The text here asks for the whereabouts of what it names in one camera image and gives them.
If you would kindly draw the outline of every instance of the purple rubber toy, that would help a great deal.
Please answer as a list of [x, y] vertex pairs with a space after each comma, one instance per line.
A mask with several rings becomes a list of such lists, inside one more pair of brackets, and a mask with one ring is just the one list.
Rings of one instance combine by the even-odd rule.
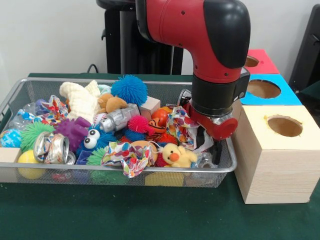
[[91, 126], [90, 122], [79, 116], [76, 120], [66, 119], [54, 126], [54, 134], [62, 134], [69, 139], [69, 150], [76, 152], [81, 142], [88, 136], [88, 130]]

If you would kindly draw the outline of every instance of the yellow rubber duck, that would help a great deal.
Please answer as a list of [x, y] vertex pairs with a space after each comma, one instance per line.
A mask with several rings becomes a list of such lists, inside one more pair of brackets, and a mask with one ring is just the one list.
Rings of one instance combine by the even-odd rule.
[[197, 161], [197, 155], [183, 146], [168, 143], [162, 150], [163, 160], [173, 168], [190, 168]]

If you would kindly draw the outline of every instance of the wire mesh basket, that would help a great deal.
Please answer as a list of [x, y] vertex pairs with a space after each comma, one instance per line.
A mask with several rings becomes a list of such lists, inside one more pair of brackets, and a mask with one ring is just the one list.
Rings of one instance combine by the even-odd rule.
[[[63, 82], [87, 85], [89, 79], [38, 78], [20, 80], [0, 105], [0, 132], [8, 127], [18, 110], [38, 99], [58, 96]], [[97, 80], [99, 84], [111, 85], [114, 80]], [[176, 104], [183, 89], [192, 88], [191, 82], [145, 81], [148, 95], [159, 99], [161, 105]], [[63, 164], [7, 163], [0, 159], [0, 182], [33, 184], [81, 184], [81, 185], [128, 185], [166, 187], [217, 188], [227, 173], [237, 166], [237, 159], [230, 138], [222, 141], [218, 168], [146, 167], [134, 177], [123, 175], [121, 167]]]

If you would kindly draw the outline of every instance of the brown teddy bear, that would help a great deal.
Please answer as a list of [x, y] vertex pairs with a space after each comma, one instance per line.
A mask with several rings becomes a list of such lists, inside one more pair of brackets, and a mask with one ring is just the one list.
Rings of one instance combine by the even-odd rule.
[[110, 93], [105, 93], [98, 98], [98, 103], [100, 105], [101, 110], [99, 111], [100, 114], [102, 113], [111, 113], [117, 109], [125, 109], [128, 107], [128, 104], [125, 100], [121, 99], [120, 97], [113, 96]]

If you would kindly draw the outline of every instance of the blue puffer ball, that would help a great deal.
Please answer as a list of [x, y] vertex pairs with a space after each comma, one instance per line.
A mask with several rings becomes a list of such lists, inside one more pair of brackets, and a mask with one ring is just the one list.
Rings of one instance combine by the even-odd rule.
[[147, 101], [147, 86], [134, 75], [119, 77], [111, 87], [111, 94], [125, 100], [128, 104], [141, 106]]
[[85, 147], [84, 141], [82, 141], [79, 148], [76, 150], [76, 153], [75, 153], [76, 156], [79, 156], [82, 151], [93, 152], [94, 150], [97, 150], [97, 149], [101, 149], [101, 148], [103, 149], [107, 145], [109, 145], [109, 142], [117, 141], [116, 137], [111, 132], [106, 133], [106, 132], [102, 131], [99, 128], [99, 126], [89, 127], [89, 129], [88, 129], [89, 132], [92, 129], [95, 129], [100, 133], [100, 137], [98, 139], [96, 139], [96, 145], [93, 148], [88, 149]]
[[145, 134], [131, 131], [129, 129], [125, 131], [124, 135], [127, 139], [129, 139], [132, 142], [146, 140]]
[[3, 148], [20, 148], [21, 132], [18, 129], [8, 129], [0, 135], [0, 146]]

